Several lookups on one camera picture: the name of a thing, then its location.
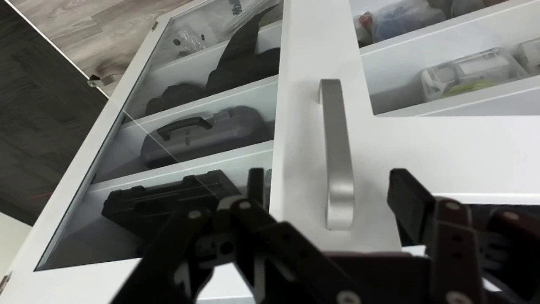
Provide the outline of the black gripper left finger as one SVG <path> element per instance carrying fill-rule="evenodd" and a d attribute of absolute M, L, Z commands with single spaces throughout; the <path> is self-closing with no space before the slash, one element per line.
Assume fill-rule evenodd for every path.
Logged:
<path fill-rule="evenodd" d="M 251 166 L 248 170 L 248 197 L 263 202 L 264 195 L 264 170 L 261 166 Z"/>

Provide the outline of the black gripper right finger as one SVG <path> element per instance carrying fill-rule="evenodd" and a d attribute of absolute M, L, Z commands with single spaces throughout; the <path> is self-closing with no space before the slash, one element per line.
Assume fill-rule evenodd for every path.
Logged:
<path fill-rule="evenodd" d="M 410 170 L 389 170 L 386 202 L 394 214 L 403 244 L 431 241 L 435 197 Z"/>

